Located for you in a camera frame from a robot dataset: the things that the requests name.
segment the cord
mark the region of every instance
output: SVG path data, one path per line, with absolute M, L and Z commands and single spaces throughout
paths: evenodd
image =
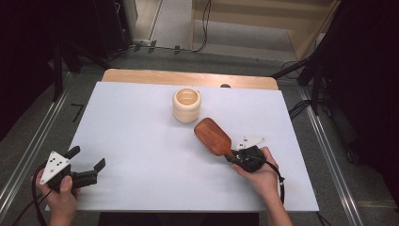
M 38 196 L 36 195 L 36 179 L 38 178 L 38 174 L 41 171 L 41 169 L 45 167 L 46 167 L 46 162 L 41 164 L 38 167 L 38 169 L 36 169 L 35 174 L 33 174 L 33 180 L 32 180 L 32 198 L 33 198 L 33 203 L 35 204 L 38 221 L 41 226 L 47 226 L 47 223 L 39 208 Z
M 325 219 L 323 218 L 323 216 L 320 214 L 320 212 L 316 212 L 317 217 L 320 220 L 320 223 L 322 223 L 323 226 L 326 226 L 326 224 L 328 224 L 329 226 L 331 226 L 331 224 Z
M 41 198 L 41 200 L 39 201 L 39 204 L 41 204 L 52 192 L 53 190 L 50 190 L 43 198 Z M 20 223 L 21 218 L 23 217 L 23 215 L 25 214 L 25 212 L 30 208 L 30 206 L 32 206 L 33 201 L 30 202 L 24 209 L 23 211 L 21 211 L 20 215 L 15 219 L 15 221 L 12 223 L 12 226 L 18 226 L 18 224 Z
M 283 68 L 286 64 L 288 64 L 288 63 L 298 63 L 298 61 L 287 61 L 287 62 L 283 63 L 283 64 L 281 65 L 281 67 L 279 67 L 279 69 L 282 70 L 282 68 Z M 289 78 L 289 79 L 296 79 L 296 78 L 294 78 L 294 77 L 288 76 L 287 74 L 285 74 L 284 76 L 287 77 L 287 78 Z
M 296 104 L 291 110 L 288 111 L 288 114 L 290 115 L 291 121 L 299 115 L 308 105 L 311 104 L 311 100 L 305 100 L 305 101 L 300 101 L 298 104 Z

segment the floor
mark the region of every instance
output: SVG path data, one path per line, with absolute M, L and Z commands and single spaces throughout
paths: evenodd
M 140 3 L 148 2 L 157 6 L 158 0 L 136 0 L 137 9 L 142 7 Z M 189 47 L 188 33 L 190 29 L 190 13 L 191 13 L 191 1 L 187 0 L 163 0 L 159 10 L 159 15 L 149 16 L 149 18 L 157 18 L 154 24 L 153 31 L 148 29 L 143 32 L 144 36 L 141 36 L 137 41 L 151 42 L 156 40 L 156 46 L 158 47 L 169 47 L 174 48 L 176 45 L 181 48 Z M 203 34 L 201 32 L 201 22 L 196 22 L 196 36 L 195 36 L 195 47 L 199 47 L 202 44 Z M 267 60 L 269 64 L 276 63 L 273 70 L 278 70 L 284 66 L 284 62 L 296 61 L 296 57 L 288 39 L 286 31 L 275 28 L 260 28 L 252 26 L 242 25 L 231 25 L 223 23 L 209 23 L 208 27 L 208 42 L 203 53 L 210 54 L 206 58 L 202 56 L 190 56 L 180 54 L 175 56 L 172 61 L 163 61 L 164 58 L 173 56 L 171 53 L 155 53 L 154 55 L 148 55 L 145 53 L 129 53 L 122 55 L 117 58 L 113 63 L 119 68 L 139 68 L 147 69 L 152 68 L 155 70 L 173 70 L 176 65 L 181 65 L 182 62 L 190 66 L 191 61 L 201 61 L 209 67 L 209 69 L 197 68 L 198 71 L 210 70 L 212 72 L 223 72 L 223 73 L 243 73 L 243 69 L 240 66 L 234 67 L 229 65 L 227 67 L 224 64 L 219 64 L 218 56 L 227 57 L 239 57 L 235 58 L 237 61 L 233 63 L 245 64 L 248 66 L 252 75 L 261 75 L 264 73 L 262 64 L 258 64 L 258 60 L 263 62 Z M 74 131 L 77 127 L 77 123 L 71 123 L 71 120 L 76 115 L 76 108 L 70 106 L 70 103 L 82 104 L 86 103 L 91 89 L 95 85 L 97 80 L 101 79 L 102 71 L 95 65 L 88 65 L 85 67 L 82 74 L 85 76 L 77 76 L 75 81 L 72 82 L 71 90 L 73 95 L 66 96 L 66 103 L 59 112 L 60 119 L 53 124 L 52 130 L 45 131 L 48 133 L 47 138 L 40 143 L 46 149 L 52 147 L 68 147 L 73 137 Z M 297 73 L 291 73 L 290 76 L 296 77 Z M 302 91 L 295 83 L 295 80 L 283 77 L 279 80 L 279 87 L 284 93 L 286 98 L 287 107 L 292 107 L 295 103 L 303 98 L 301 95 Z M 52 91 L 48 90 L 43 93 L 41 99 L 51 99 Z M 15 159 L 22 158 L 22 152 L 18 153 L 16 150 L 24 151 L 26 147 L 30 147 L 30 138 L 22 139 L 21 137 L 33 137 L 36 133 L 37 128 L 40 127 L 41 121 L 48 114 L 48 109 L 51 108 L 49 104 L 40 105 L 35 104 L 28 110 L 27 114 L 22 117 L 19 124 L 13 128 L 15 133 L 8 136 L 5 141 L 0 143 L 0 150 L 2 156 L 2 166 L 9 166 L 9 162 L 15 161 Z M 326 129 L 327 144 L 332 146 L 335 152 L 333 153 L 334 158 L 337 160 L 336 165 L 328 163 L 328 150 L 325 152 L 321 148 L 321 141 L 324 137 L 318 137 L 314 133 L 314 124 L 311 124 L 311 112 L 303 112 L 298 118 L 293 121 L 295 132 L 297 133 L 298 140 L 300 140 L 301 149 L 303 149 L 304 158 L 306 159 L 307 168 L 311 177 L 311 181 L 314 183 L 314 190 L 316 198 L 321 207 L 322 214 L 327 220 L 333 222 L 333 225 L 398 225 L 399 217 L 394 213 L 394 209 L 397 208 L 391 200 L 386 187 L 382 182 L 380 175 L 375 173 L 374 170 L 367 166 L 355 166 L 348 163 L 345 152 L 336 151 L 344 150 L 343 144 L 340 140 L 339 135 L 334 133 L 334 125 L 326 115 L 321 115 L 320 120 L 323 122 L 323 126 Z M 343 181 L 335 181 L 331 179 L 336 172 L 334 166 L 339 166 L 339 171 L 344 172 Z M 3 170 L 2 175 L 11 175 L 16 165 L 11 165 Z M 340 191 L 338 191 L 341 183 L 342 186 L 347 186 L 349 193 L 344 193 L 347 198 L 352 197 L 352 202 L 357 206 L 359 212 L 358 219 L 350 219 L 351 217 L 358 217 L 356 213 L 350 213 L 353 209 L 348 209 L 344 203 L 345 200 L 341 200 Z M 28 182 L 24 181 L 22 187 L 28 186 Z M 1 182 L 0 186 L 6 185 L 6 180 Z M 19 213 L 21 206 L 25 205 L 24 197 L 29 197 L 28 189 L 21 189 L 19 193 L 13 194 L 16 202 L 11 205 L 6 222 L 10 222 L 10 214 Z M 98 216 L 90 213 L 80 213 L 77 222 L 88 222 L 95 221 Z M 296 225 L 316 225 L 319 222 L 316 220 L 314 214 L 302 214 L 292 213 L 291 217 L 295 220 Z M 178 225 L 168 214 L 161 215 L 160 218 L 166 223 L 165 225 Z M 183 219 L 183 224 L 179 225 L 196 225 L 192 223 L 192 216 L 180 215 L 180 219 Z M 261 222 L 264 222 L 264 216 L 261 216 Z

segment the human hand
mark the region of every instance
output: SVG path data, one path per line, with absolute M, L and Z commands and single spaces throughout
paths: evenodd
M 41 185 L 40 179 L 43 175 L 42 169 L 36 179 L 36 187 L 43 196 L 50 192 L 48 185 Z M 62 179 L 59 193 L 52 191 L 46 198 L 47 204 L 51 210 L 50 225 L 72 225 L 72 221 L 76 214 L 76 198 L 71 193 L 72 177 L 66 176 Z
M 277 169 L 279 165 L 276 160 L 273 158 L 267 147 L 261 148 L 264 156 L 267 161 L 273 164 Z M 254 189 L 267 201 L 270 198 L 275 198 L 279 196 L 278 192 L 278 176 L 276 172 L 267 164 L 263 164 L 263 166 L 256 170 L 255 172 L 247 172 L 242 169 L 240 166 L 233 164 L 232 167 L 237 171 L 238 174 L 247 178 L 251 183 Z

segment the black strap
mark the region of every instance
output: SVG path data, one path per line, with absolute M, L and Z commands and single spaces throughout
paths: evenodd
M 269 165 L 276 172 L 276 174 L 279 177 L 279 198 L 281 199 L 281 202 L 284 204 L 284 198 L 285 198 L 284 180 L 285 180 L 285 178 L 283 178 L 281 176 L 281 174 L 279 173 L 279 169 L 277 169 L 277 167 L 275 165 L 273 165 L 267 161 L 264 161 L 264 163 Z

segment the black curtain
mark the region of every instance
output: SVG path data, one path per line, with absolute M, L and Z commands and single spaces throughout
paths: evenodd
M 39 12 L 34 1 L 0 3 L 0 141 L 54 81 L 52 40 Z
M 315 77 L 323 64 L 327 93 L 356 133 L 348 147 L 360 163 L 383 175 L 399 206 L 397 6 L 391 1 L 343 0 L 326 33 L 327 42 L 320 44 L 323 48 L 299 81 Z

